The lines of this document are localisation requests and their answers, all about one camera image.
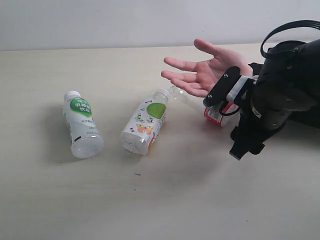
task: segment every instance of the palm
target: palm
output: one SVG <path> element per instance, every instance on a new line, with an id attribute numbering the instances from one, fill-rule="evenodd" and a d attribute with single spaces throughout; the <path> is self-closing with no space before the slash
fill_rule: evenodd
<path id="1" fill-rule="evenodd" d="M 174 68 L 193 73 L 179 73 L 162 71 L 161 75 L 171 81 L 178 88 L 196 97 L 205 97 L 214 87 L 224 72 L 237 66 L 241 74 L 250 76 L 252 69 L 239 53 L 225 48 L 220 48 L 207 41 L 196 39 L 194 46 L 202 52 L 213 55 L 210 60 L 200 62 L 182 61 L 172 57 L 166 57 L 164 62 Z"/>

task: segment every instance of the white wall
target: white wall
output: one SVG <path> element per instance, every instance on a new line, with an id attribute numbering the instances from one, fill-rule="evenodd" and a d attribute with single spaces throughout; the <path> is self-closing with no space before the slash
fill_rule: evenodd
<path id="1" fill-rule="evenodd" d="M 320 20 L 319 9 L 319 0 L 0 0 L 0 50 L 261 42 L 286 22 Z"/>

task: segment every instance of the black strap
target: black strap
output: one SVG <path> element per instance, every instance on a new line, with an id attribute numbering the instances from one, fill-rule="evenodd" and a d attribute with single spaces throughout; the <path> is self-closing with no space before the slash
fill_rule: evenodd
<path id="1" fill-rule="evenodd" d="M 264 51 L 264 44 L 271 36 L 277 33 L 280 33 L 282 31 L 285 31 L 288 29 L 295 29 L 295 28 L 313 28 L 313 29 L 320 30 L 320 22 L 314 21 L 314 20 L 299 20 L 299 21 L 292 21 L 277 27 L 272 32 L 270 32 L 263 40 L 260 47 L 261 55 L 266 59 L 275 59 L 275 58 L 278 59 L 278 58 L 287 58 L 287 57 L 293 56 L 296 53 L 295 49 L 288 50 L 288 51 L 280 51 L 275 53 L 267 53 Z"/>

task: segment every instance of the hand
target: hand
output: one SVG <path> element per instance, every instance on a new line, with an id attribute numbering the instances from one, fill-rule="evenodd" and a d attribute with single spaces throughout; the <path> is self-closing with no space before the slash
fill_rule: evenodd
<path id="1" fill-rule="evenodd" d="M 205 98 L 225 71 L 232 66 L 239 67 L 241 75 L 252 77 L 252 68 L 239 53 L 201 39 L 196 39 L 194 46 L 202 52 L 213 55 L 213 58 L 206 61 L 191 62 L 166 57 L 164 59 L 166 64 L 182 71 L 194 73 L 178 73 L 167 70 L 161 72 L 162 77 L 169 79 L 173 85 L 187 93 Z"/>

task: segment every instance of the robotic hand exoskeleton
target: robotic hand exoskeleton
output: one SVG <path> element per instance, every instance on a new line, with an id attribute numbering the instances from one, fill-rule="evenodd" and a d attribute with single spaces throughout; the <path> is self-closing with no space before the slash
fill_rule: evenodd
<path id="1" fill-rule="evenodd" d="M 320 39 L 284 41 L 267 52 L 263 49 L 272 35 L 302 27 L 320 30 L 320 22 L 294 21 L 273 30 L 260 47 L 265 61 L 259 75 L 242 76 L 238 67 L 230 67 L 203 100 L 207 108 L 221 115 L 240 111 L 239 123 L 231 132 L 234 144 L 230 150 L 238 160 L 247 152 L 259 154 L 264 141 L 281 131 L 293 112 L 308 111 L 320 102 Z M 223 113 L 228 103 L 238 109 Z"/>

